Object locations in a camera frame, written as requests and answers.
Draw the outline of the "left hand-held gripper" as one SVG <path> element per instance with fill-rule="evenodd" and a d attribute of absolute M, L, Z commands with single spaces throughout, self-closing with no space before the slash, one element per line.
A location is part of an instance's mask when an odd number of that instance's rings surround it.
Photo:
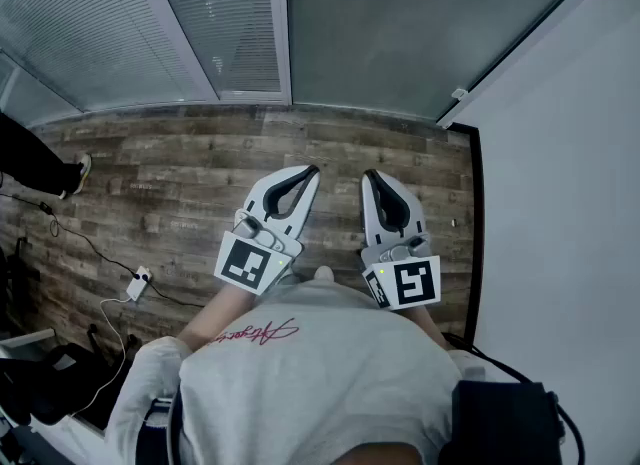
<path fill-rule="evenodd" d="M 291 274 L 293 263 L 303 251 L 299 236 L 319 181 L 320 170 L 315 165 L 286 167 L 257 181 L 247 196 L 245 209 L 236 211 L 233 230 L 224 233 L 214 275 L 260 296 Z M 296 187 L 290 207 L 281 213 L 279 201 Z M 257 217 L 280 220 L 264 222 Z"/>

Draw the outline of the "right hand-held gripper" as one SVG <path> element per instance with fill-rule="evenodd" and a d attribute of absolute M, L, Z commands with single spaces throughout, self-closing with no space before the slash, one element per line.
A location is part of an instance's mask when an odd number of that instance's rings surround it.
<path fill-rule="evenodd" d="M 417 197 L 394 177 L 366 170 L 361 179 L 361 216 L 365 243 L 370 246 L 361 251 L 362 276 L 378 306 L 396 311 L 439 302 L 441 261 L 432 254 L 430 235 L 423 233 L 426 219 Z M 396 238 L 407 239 L 378 244 Z"/>

